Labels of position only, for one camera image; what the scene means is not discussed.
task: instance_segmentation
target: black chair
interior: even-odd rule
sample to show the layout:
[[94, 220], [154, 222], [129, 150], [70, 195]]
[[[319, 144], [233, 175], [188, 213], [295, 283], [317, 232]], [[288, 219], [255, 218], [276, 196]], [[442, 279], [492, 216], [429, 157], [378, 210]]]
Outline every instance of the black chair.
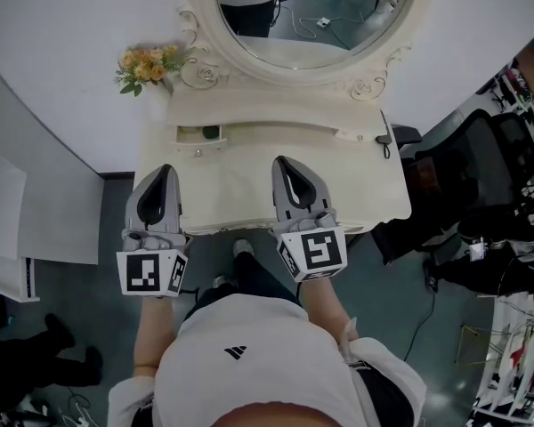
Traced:
[[521, 203], [534, 176], [534, 141], [516, 114], [477, 109], [445, 141], [402, 163], [412, 214], [372, 230], [384, 264], [471, 214]]

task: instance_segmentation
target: gray floor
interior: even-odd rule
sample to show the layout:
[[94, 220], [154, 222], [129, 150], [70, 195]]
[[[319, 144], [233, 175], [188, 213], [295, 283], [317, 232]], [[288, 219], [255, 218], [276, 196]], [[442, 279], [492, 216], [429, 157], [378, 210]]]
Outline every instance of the gray floor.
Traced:
[[[66, 322], [77, 338], [77, 347], [63, 356], [82, 359], [85, 346], [97, 346], [105, 358], [101, 386], [77, 390], [91, 400], [90, 412], [105, 423], [107, 394], [132, 370], [134, 335], [139, 300], [125, 298], [118, 285], [115, 252], [120, 247], [123, 212], [131, 181], [107, 181], [101, 211], [99, 266], [41, 262], [36, 266], [36, 289], [42, 301], [35, 304], [8, 302], [12, 325], [0, 339], [28, 337], [44, 329], [42, 318], [52, 311]], [[231, 242], [246, 236], [255, 246], [257, 259], [289, 288], [295, 289], [276, 255], [274, 242], [265, 231], [250, 230], [196, 238], [186, 274], [186, 288], [209, 286], [219, 271], [229, 271]], [[409, 254], [384, 267], [371, 236], [365, 236], [350, 252], [347, 270], [336, 277], [335, 287], [348, 312], [358, 317], [359, 331], [383, 342], [403, 357], [417, 323], [431, 307], [432, 297], [423, 284], [422, 255]], [[192, 305], [192, 296], [176, 303], [180, 321]], [[481, 366], [457, 367], [454, 360], [462, 323], [488, 326], [491, 302], [477, 300], [459, 286], [441, 284], [432, 318], [422, 327], [409, 363], [421, 374], [429, 393], [424, 417], [427, 425], [459, 427], [465, 424], [481, 377]], [[482, 359], [486, 348], [477, 347], [467, 359]], [[51, 386], [36, 391], [56, 412], [67, 413], [69, 390]]]
[[[391, 23], [392, 7], [386, 0], [380, 0], [377, 11], [374, 11], [375, 5], [376, 0], [290, 0], [284, 2], [283, 6], [293, 10], [296, 31], [305, 37], [300, 37], [293, 29], [291, 12], [282, 9], [269, 38], [313, 41], [353, 49], [375, 31]], [[332, 21], [330, 26], [324, 29], [316, 26], [316, 20], [305, 20], [305, 27], [316, 35], [315, 39], [310, 39], [312, 34], [301, 28], [299, 19], [322, 17], [342, 19]]]

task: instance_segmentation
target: person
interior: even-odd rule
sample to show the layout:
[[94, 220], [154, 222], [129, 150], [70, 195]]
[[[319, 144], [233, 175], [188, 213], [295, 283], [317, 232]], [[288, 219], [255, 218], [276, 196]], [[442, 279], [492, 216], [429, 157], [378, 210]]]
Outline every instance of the person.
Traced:
[[94, 386], [101, 382], [102, 357], [94, 347], [85, 362], [57, 358], [75, 346], [71, 332], [53, 314], [45, 316], [47, 330], [24, 340], [0, 342], [0, 413], [14, 409], [35, 388], [50, 384]]
[[423, 381], [358, 337], [329, 278], [302, 283], [300, 303], [249, 242], [233, 253], [235, 279], [217, 277], [177, 336], [171, 299], [142, 299], [133, 377], [109, 393], [109, 427], [417, 425]]
[[233, 33], [267, 38], [273, 22], [275, 0], [218, 0]]
[[466, 255], [436, 266], [427, 260], [424, 271], [425, 284], [434, 293], [439, 281], [446, 280], [488, 295], [534, 294], [534, 261], [523, 262], [508, 243], [501, 249], [489, 250], [479, 261], [471, 262]]

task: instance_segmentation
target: green leaf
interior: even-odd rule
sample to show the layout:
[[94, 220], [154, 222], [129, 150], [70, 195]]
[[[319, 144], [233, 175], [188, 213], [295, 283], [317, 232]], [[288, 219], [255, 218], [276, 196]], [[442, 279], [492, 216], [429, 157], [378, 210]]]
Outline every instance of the green leaf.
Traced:
[[135, 85], [133, 83], [130, 83], [130, 84], [127, 84], [125, 85], [122, 89], [121, 89], [121, 93], [130, 93], [132, 91], [135, 90]]

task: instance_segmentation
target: oval mirror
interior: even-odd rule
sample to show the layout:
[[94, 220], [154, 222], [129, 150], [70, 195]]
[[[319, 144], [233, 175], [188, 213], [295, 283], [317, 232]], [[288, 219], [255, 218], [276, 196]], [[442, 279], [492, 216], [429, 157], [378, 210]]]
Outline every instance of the oval mirror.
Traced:
[[271, 65], [333, 65], [376, 41], [406, 0], [217, 0], [238, 42]]

